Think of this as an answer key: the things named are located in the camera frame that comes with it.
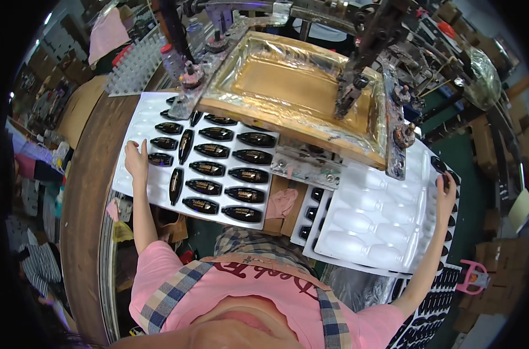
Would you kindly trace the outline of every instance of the screen printing machine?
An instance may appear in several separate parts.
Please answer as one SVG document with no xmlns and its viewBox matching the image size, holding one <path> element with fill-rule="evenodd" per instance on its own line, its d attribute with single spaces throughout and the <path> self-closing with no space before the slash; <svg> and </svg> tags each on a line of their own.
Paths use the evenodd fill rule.
<svg viewBox="0 0 529 349">
<path fill-rule="evenodd" d="M 187 17 L 205 10 L 214 25 L 206 53 L 197 59 L 179 5 Z M 233 10 L 267 15 L 234 21 Z M 508 101 L 491 61 L 477 49 L 461 51 L 444 36 L 410 30 L 422 17 L 416 10 L 412 0 L 366 6 L 338 0 L 160 2 L 164 32 L 190 60 L 181 88 L 103 95 L 67 181 L 61 248 L 79 331 L 98 343 L 119 339 L 116 247 L 113 221 L 104 209 L 114 197 L 132 196 L 123 148 L 128 140 L 147 138 L 152 204 L 224 225 L 269 230 L 264 215 L 274 194 L 271 186 L 291 179 L 304 186 L 287 233 L 291 242 L 312 259 L 385 276 L 377 295 L 384 303 L 399 296 L 427 249 L 435 229 L 436 178 L 449 170 L 458 185 L 457 201 L 439 276 L 391 343 L 424 347 L 448 311 L 460 271 L 445 262 L 460 177 L 426 145 L 446 133 L 436 129 L 422 135 L 403 108 L 416 110 L 415 121 L 421 123 L 464 96 L 471 103 L 467 115 L 486 113 L 491 121 L 502 163 L 500 134 L 521 174 L 522 165 Z M 267 32 L 290 16 L 303 19 L 300 40 Z M 354 35 L 355 51 L 347 58 L 305 42 L 311 23 Z M 455 94 L 422 115 L 421 93 L 447 82 Z M 154 89 L 150 84 L 146 90 Z M 449 129 L 468 122 L 459 120 Z M 503 206 L 508 176 L 505 165 L 501 170 Z"/>
</svg>

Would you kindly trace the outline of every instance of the woman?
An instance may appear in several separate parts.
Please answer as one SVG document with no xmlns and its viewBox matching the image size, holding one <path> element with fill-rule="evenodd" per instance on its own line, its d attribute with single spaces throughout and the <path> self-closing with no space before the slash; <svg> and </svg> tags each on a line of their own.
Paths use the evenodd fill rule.
<svg viewBox="0 0 529 349">
<path fill-rule="evenodd" d="M 402 296 L 353 313 L 279 237 L 229 228 L 218 237 L 216 257 L 183 266 L 158 241 L 146 194 L 146 140 L 140 153 L 137 147 L 125 147 L 139 254 L 129 311 L 150 335 L 121 339 L 115 348 L 385 348 L 431 287 L 455 203 L 448 172 L 450 194 L 437 179 L 436 232 Z"/>
</svg>

